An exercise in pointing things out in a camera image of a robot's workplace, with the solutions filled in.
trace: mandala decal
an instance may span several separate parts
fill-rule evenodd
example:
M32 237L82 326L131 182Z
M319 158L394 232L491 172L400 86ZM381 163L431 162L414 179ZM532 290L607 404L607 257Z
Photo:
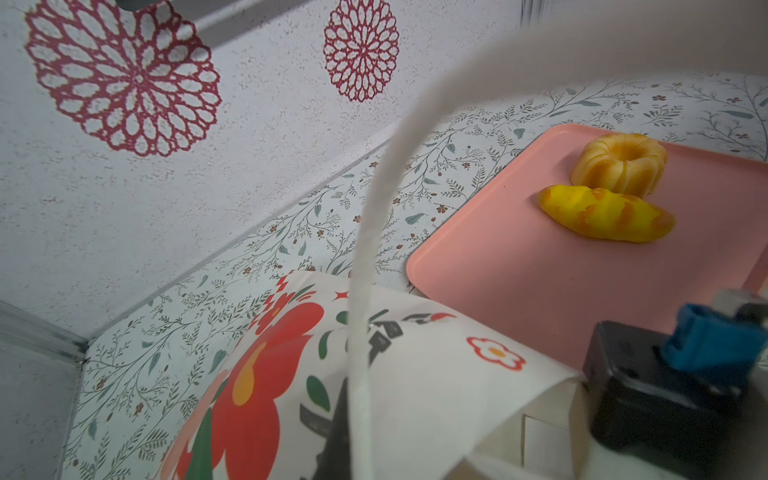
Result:
M167 1L43 0L26 50L56 108L113 150L164 157L206 137L221 103L210 49Z
M399 33L384 0L341 0L326 26L326 69L349 100L374 98L397 66Z

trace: metal frame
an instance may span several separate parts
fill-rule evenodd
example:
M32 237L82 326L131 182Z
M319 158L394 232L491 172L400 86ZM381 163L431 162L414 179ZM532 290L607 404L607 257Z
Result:
M0 345L80 369L88 340L0 302Z

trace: white cable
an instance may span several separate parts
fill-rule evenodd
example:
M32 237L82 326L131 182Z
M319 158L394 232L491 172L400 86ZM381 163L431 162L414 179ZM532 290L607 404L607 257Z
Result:
M386 149L362 211L349 295L349 435L353 480L373 480L367 342L376 252L408 159L441 116L462 104L615 74L670 68L768 74L762 0L610 0L516 32L426 91Z

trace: black device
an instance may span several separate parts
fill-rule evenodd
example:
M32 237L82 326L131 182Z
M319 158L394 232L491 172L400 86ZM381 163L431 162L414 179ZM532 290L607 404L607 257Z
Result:
M670 336L596 325L584 362L590 433L602 445L692 479L709 478L743 392L716 389L666 364Z

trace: paper bag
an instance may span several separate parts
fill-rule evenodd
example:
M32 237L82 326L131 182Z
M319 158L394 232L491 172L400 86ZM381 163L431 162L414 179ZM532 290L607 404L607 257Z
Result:
M348 290L323 273L280 279L156 478L312 478L346 378ZM422 297L374 287L368 317L380 480L444 478L497 425L575 375Z

